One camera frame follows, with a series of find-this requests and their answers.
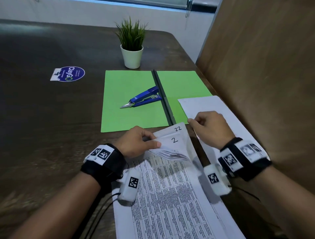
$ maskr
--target open green folder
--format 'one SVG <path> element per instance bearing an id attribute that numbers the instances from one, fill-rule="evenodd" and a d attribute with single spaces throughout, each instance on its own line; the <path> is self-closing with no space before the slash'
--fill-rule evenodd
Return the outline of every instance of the open green folder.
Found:
<path id="1" fill-rule="evenodd" d="M 178 99 L 212 96 L 195 71 L 157 71 L 176 123 L 187 124 Z"/>
<path id="2" fill-rule="evenodd" d="M 106 71 L 101 132 L 168 126 L 161 101 L 120 109 L 128 101 L 155 86 L 151 71 Z"/>

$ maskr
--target white plant pot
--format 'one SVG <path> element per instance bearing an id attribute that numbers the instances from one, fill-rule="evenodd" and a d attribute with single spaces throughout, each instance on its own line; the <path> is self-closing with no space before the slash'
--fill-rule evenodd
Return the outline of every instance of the white plant pot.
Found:
<path id="1" fill-rule="evenodd" d="M 121 53 L 123 54 L 123 60 L 125 62 L 125 66 L 129 69 L 137 69 L 140 67 L 143 46 L 140 51 L 127 51 L 123 49 L 120 45 Z"/>

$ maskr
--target white sensor device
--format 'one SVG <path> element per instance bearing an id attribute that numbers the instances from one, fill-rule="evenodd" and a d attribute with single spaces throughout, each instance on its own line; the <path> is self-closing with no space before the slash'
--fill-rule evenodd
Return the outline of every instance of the white sensor device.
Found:
<path id="1" fill-rule="evenodd" d="M 210 164 L 204 167 L 203 171 L 216 195 L 222 196 L 232 191 L 232 188 L 229 187 L 231 184 L 227 178 L 227 174 L 223 171 L 221 165 Z"/>
<path id="2" fill-rule="evenodd" d="M 141 172 L 131 168 L 127 170 L 121 179 L 117 179 L 116 181 L 120 182 L 120 195 L 118 196 L 118 200 L 125 200 L 129 202 L 133 202 L 136 200 L 139 184 L 141 180 Z"/>

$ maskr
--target dark wooden table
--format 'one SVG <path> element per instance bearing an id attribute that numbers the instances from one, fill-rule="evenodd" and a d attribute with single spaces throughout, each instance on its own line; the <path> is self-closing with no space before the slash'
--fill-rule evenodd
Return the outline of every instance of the dark wooden table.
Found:
<path id="1" fill-rule="evenodd" d="M 124 133 L 100 132 L 105 71 L 127 70 L 114 32 L 107 27 L 0 20 L 0 238 L 10 235 L 74 177 L 95 146 L 112 143 Z M 194 70 L 215 95 L 172 34 L 147 31 L 143 45 L 139 70 Z M 79 66 L 85 76 L 51 82 L 54 69 L 65 66 Z M 209 164 L 187 128 L 203 165 Z M 227 196 L 226 203 L 250 238 L 235 197 L 239 194 Z M 94 210 L 106 198 L 95 201 L 74 238 L 85 234 Z M 238 200 L 242 210 L 253 212 L 241 197 Z M 93 238 L 115 237 L 111 206 Z"/>

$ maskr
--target blue stapler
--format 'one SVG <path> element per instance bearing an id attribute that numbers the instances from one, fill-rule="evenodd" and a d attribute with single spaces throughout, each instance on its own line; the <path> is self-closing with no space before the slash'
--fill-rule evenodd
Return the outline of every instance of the blue stapler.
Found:
<path id="1" fill-rule="evenodd" d="M 141 94 L 138 94 L 137 96 L 133 97 L 132 99 L 130 99 L 130 101 L 128 102 L 128 104 L 123 105 L 122 108 L 127 108 L 127 107 L 137 107 L 137 106 L 141 106 L 141 105 L 145 105 L 148 103 L 152 103 L 155 101 L 159 101 L 162 99 L 161 96 L 158 95 L 158 87 L 152 87 L 144 92 L 142 92 Z"/>

